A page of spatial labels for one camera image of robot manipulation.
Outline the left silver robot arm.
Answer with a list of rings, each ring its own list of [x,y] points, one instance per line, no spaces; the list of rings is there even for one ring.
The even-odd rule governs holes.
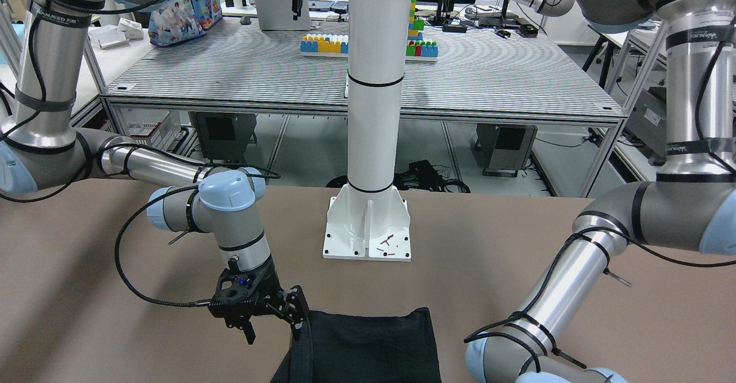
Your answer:
[[[591,202],[521,307],[466,339],[479,381],[622,382],[608,368],[563,357],[567,328],[610,260],[628,245],[734,254],[734,0],[514,0],[545,16],[578,3],[599,32],[662,20],[667,67],[665,165]]]

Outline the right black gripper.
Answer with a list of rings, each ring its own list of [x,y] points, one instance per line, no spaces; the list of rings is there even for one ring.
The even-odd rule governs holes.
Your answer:
[[[223,318],[228,327],[241,329],[248,344],[254,344],[256,339],[250,317],[274,315],[281,318],[290,324],[292,338],[299,340],[310,313],[300,285],[288,292],[281,287],[271,256],[249,270],[240,270],[236,258],[231,257],[228,267],[218,278],[208,309],[213,317]]]

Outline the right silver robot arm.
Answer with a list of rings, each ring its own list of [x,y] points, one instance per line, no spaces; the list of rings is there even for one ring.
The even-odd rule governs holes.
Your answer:
[[[129,12],[165,0],[121,0]],[[293,341],[310,339],[309,313],[300,286],[284,290],[256,202],[266,170],[229,169],[138,144],[131,137],[70,124],[90,19],[105,0],[30,0],[14,113],[2,121],[2,198],[65,189],[89,178],[130,178],[162,189],[143,210],[151,223],[173,232],[212,233],[227,267],[213,297],[182,302],[206,307],[229,328],[255,340],[254,316],[289,323]]]

